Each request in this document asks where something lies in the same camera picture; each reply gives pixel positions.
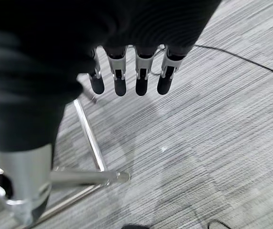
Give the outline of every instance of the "striped carpet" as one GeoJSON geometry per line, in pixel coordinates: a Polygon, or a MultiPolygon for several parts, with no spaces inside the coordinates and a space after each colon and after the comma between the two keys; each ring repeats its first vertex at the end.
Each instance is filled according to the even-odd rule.
{"type": "MultiPolygon", "coordinates": [[[[197,43],[273,68],[273,0],[224,0],[197,43]]],[[[195,47],[169,94],[158,95],[158,78],[151,76],[148,93],[138,97],[129,49],[127,94],[117,97],[107,58],[101,49],[98,54],[106,91],[97,104],[83,96],[81,102],[109,169],[130,171],[132,180],[96,192],[37,228],[120,229],[138,223],[204,229],[219,219],[233,229],[273,229],[273,73],[195,47]]],[[[161,62],[162,55],[155,58],[154,72],[161,62]]],[[[81,81],[89,85],[86,77],[81,81]]],[[[55,160],[94,169],[71,104],[55,160]]],[[[0,229],[14,225],[0,212],[0,229]]]]}

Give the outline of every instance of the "black sleeve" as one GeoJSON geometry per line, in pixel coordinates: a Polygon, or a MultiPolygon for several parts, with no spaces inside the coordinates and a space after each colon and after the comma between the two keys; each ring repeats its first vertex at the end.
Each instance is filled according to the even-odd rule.
{"type": "Polygon", "coordinates": [[[65,105],[82,91],[77,74],[94,67],[91,49],[124,26],[116,10],[97,0],[0,0],[0,151],[54,143],[65,105]]]}

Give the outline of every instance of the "silver metal tube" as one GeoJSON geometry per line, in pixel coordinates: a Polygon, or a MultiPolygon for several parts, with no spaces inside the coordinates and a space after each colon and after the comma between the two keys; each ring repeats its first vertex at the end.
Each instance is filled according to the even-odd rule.
{"type": "Polygon", "coordinates": [[[99,190],[103,186],[104,185],[89,186],[89,187],[85,188],[84,190],[82,190],[81,192],[75,193],[72,196],[70,196],[69,198],[67,198],[65,200],[62,200],[61,202],[58,202],[54,206],[51,206],[50,208],[48,208],[42,214],[42,216],[38,219],[38,221],[35,224],[33,224],[31,226],[28,226],[28,227],[26,227],[26,226],[17,226],[17,227],[14,227],[13,229],[31,229],[31,228],[34,228],[37,225],[39,225],[39,224],[49,220],[50,218],[54,217],[58,213],[63,212],[64,210],[66,210],[66,209],[70,208],[71,206],[75,205],[80,200],[82,200],[86,196],[92,194],[93,192],[99,190]]]}
{"type": "Polygon", "coordinates": [[[78,170],[52,171],[51,182],[53,189],[80,187],[85,185],[108,185],[112,182],[126,182],[130,174],[125,172],[92,172],[78,170]]]}
{"type": "Polygon", "coordinates": [[[103,160],[94,132],[90,126],[88,119],[86,118],[84,114],[83,108],[78,99],[74,100],[74,105],[81,123],[82,130],[84,132],[84,135],[87,137],[90,143],[94,163],[100,171],[105,171],[107,170],[107,166],[103,160]]]}

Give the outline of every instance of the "black fabric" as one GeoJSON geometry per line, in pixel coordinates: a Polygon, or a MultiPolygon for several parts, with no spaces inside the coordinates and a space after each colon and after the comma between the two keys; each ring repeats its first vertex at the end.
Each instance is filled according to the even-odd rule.
{"type": "Polygon", "coordinates": [[[54,144],[94,47],[193,45],[219,2],[0,0],[0,150],[54,144]]]}

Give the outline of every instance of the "robotic hand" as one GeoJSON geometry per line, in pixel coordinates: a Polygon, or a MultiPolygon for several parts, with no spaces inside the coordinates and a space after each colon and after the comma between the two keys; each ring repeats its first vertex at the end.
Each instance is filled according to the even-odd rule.
{"type": "Polygon", "coordinates": [[[157,85],[166,94],[221,0],[0,0],[0,199],[23,224],[51,191],[53,148],[64,107],[82,92],[78,73],[104,91],[95,48],[108,56],[118,96],[126,93],[127,45],[136,50],[136,92],[145,95],[160,44],[157,85]]]}

